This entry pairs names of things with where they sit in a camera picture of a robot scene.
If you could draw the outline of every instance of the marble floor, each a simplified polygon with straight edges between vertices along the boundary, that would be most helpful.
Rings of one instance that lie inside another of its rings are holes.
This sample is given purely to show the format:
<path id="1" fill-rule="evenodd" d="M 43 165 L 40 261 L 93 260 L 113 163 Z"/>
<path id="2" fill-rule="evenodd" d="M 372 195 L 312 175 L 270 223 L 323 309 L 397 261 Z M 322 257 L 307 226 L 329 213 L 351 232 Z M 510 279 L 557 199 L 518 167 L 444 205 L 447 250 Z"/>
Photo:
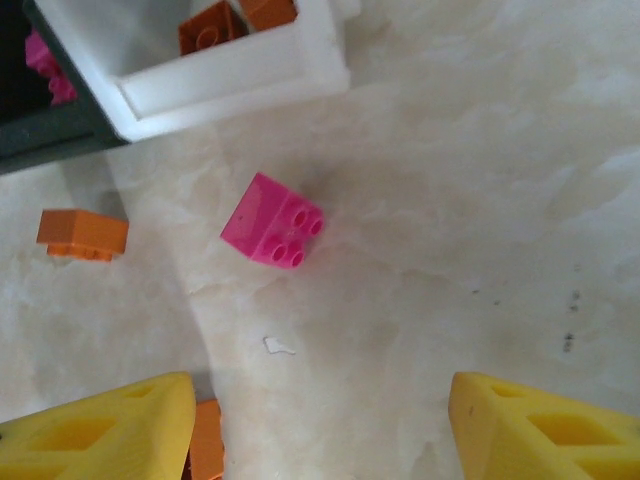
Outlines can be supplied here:
<path id="1" fill-rule="evenodd" d="M 636 2 L 363 3 L 345 95 L 0 177 L 0 421 L 186 369 L 225 479 L 460 480 L 456 371 L 640 414 Z M 326 211 L 297 271 L 218 238 L 259 170 Z M 126 254 L 47 257 L 56 207 Z"/>

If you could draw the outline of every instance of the dark green surface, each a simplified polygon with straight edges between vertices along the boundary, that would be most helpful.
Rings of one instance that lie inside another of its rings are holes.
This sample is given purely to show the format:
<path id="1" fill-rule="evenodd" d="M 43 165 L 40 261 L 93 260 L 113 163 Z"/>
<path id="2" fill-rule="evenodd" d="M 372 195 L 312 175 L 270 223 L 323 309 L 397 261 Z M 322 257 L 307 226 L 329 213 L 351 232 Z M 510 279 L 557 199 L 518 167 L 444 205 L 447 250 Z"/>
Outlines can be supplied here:
<path id="1" fill-rule="evenodd" d="M 0 174 L 123 145 L 34 0 L 23 10 L 78 92 L 72 103 L 45 107 L 0 124 Z"/>

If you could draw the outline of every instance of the white plastic container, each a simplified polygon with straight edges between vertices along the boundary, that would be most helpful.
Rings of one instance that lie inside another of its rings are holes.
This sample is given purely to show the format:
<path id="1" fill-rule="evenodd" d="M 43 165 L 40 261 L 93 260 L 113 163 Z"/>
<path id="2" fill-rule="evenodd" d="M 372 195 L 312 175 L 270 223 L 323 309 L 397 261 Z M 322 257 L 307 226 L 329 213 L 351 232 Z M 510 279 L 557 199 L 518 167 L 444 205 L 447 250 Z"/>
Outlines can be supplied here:
<path id="1" fill-rule="evenodd" d="M 344 21 L 360 0 L 296 0 L 290 25 L 180 57 L 210 0 L 37 0 L 114 128 L 137 141 L 349 88 Z"/>

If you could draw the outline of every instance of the orange lego brick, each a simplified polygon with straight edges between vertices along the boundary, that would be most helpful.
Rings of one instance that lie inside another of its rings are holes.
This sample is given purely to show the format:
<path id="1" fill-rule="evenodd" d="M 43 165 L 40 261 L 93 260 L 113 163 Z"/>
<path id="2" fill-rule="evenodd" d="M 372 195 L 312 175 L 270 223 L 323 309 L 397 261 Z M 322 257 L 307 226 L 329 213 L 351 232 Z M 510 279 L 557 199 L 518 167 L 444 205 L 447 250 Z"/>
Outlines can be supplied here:
<path id="1" fill-rule="evenodd" d="M 196 406 L 196 423 L 189 446 L 191 480 L 222 479 L 224 444 L 220 417 L 217 400 L 209 400 Z"/>
<path id="2" fill-rule="evenodd" d="M 258 31 L 292 23 L 298 16 L 293 0 L 239 0 L 251 25 Z"/>
<path id="3" fill-rule="evenodd" d="M 110 262 L 124 253 L 129 223 L 86 210 L 44 210 L 36 243 L 47 254 Z"/>
<path id="4" fill-rule="evenodd" d="M 247 26 L 226 1 L 216 3 L 178 27 L 180 54 L 188 55 L 249 33 Z"/>

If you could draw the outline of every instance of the pink lego brick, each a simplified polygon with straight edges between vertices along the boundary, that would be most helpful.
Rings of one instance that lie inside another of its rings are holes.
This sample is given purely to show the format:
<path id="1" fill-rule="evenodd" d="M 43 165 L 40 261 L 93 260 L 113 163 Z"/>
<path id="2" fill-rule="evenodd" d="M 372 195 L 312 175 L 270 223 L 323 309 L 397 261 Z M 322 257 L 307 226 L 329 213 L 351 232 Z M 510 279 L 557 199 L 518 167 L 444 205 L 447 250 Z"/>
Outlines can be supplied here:
<path id="1" fill-rule="evenodd" d="M 249 259 L 274 267 L 299 267 L 305 245 L 324 228 L 322 210 L 258 173 L 220 237 Z"/>
<path id="2" fill-rule="evenodd" d="M 49 91 L 53 93 L 51 105 L 70 102 L 78 98 L 75 88 L 64 75 L 58 75 L 49 80 Z"/>
<path id="3" fill-rule="evenodd" d="M 49 47 L 38 32 L 33 30 L 25 40 L 24 46 L 25 60 L 29 68 L 45 78 L 52 78 L 60 74 L 58 62 L 53 58 Z"/>

